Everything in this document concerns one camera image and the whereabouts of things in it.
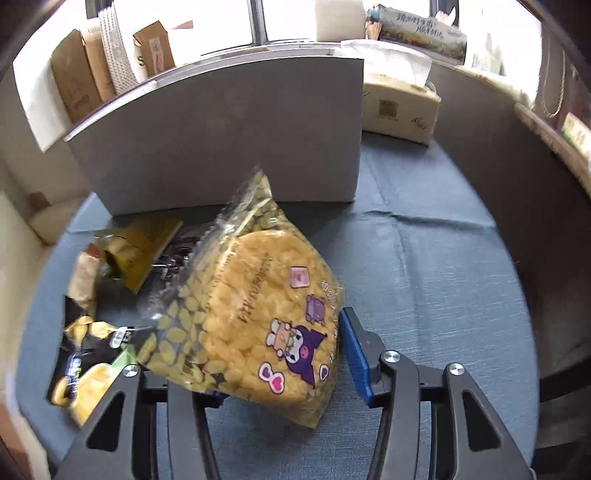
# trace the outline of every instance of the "shelf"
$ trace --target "shelf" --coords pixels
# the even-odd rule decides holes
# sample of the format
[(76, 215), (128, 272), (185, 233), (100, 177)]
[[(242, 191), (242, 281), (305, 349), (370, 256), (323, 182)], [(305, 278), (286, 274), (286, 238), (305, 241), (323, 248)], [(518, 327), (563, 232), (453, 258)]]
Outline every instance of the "shelf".
[(552, 152), (566, 165), (591, 198), (591, 172), (589, 164), (571, 144), (556, 130), (547, 125), (526, 106), (516, 103), (515, 114), (526, 126), (550, 147)]

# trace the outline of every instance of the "gray cardboard panel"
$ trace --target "gray cardboard panel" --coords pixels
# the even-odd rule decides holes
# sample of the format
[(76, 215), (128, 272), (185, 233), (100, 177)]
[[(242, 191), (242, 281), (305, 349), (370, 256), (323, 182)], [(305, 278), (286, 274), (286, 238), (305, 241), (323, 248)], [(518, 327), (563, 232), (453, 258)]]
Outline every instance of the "gray cardboard panel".
[(350, 202), (362, 90), (361, 59), (239, 63), (140, 96), (69, 145), (113, 215), (226, 203), (256, 165), (279, 201)]

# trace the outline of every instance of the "snack bag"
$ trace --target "snack bag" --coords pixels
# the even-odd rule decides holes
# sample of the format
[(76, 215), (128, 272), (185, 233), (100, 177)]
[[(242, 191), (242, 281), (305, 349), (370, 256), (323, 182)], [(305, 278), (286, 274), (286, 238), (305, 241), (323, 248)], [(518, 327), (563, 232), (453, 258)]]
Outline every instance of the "snack bag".
[(51, 403), (70, 409), (79, 426), (125, 366), (136, 364), (135, 352), (153, 330), (115, 327), (84, 313), (66, 297), (66, 328), (47, 393)]
[(336, 383), (342, 290), (262, 172), (199, 242), (177, 292), (140, 363), (316, 427)]
[(88, 244), (76, 259), (70, 277), (67, 296), (74, 300), (86, 313), (93, 315), (96, 308), (96, 280), (105, 262), (104, 251), (95, 244)]
[(182, 224), (168, 217), (137, 219), (125, 228), (99, 232), (96, 244), (105, 250), (107, 261), (125, 286), (137, 294), (152, 264)]

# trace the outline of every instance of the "blue gripper pad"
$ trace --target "blue gripper pad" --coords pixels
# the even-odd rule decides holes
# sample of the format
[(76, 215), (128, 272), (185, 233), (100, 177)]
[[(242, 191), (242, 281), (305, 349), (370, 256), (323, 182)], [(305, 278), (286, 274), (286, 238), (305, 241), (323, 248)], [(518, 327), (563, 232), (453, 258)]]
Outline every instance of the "blue gripper pad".
[(344, 309), (339, 314), (339, 325), (345, 357), (347, 357), (349, 372), (353, 378), (355, 390), (367, 405), (371, 405), (374, 395), (369, 387), (369, 365)]

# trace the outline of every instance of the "metal screw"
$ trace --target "metal screw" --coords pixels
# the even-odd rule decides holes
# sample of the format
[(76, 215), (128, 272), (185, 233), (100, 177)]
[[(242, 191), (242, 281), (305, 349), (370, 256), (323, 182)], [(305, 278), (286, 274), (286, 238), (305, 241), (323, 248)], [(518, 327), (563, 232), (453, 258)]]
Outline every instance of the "metal screw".
[(394, 350), (386, 350), (384, 352), (384, 361), (388, 362), (389, 364), (395, 364), (396, 362), (400, 361), (400, 353), (395, 352)]
[(455, 375), (457, 377), (459, 377), (460, 375), (463, 375), (464, 372), (466, 371), (466, 369), (464, 368), (464, 366), (462, 364), (449, 364), (448, 369), (452, 375)]
[(126, 377), (135, 377), (139, 373), (139, 368), (137, 365), (128, 365), (123, 369), (123, 374)]

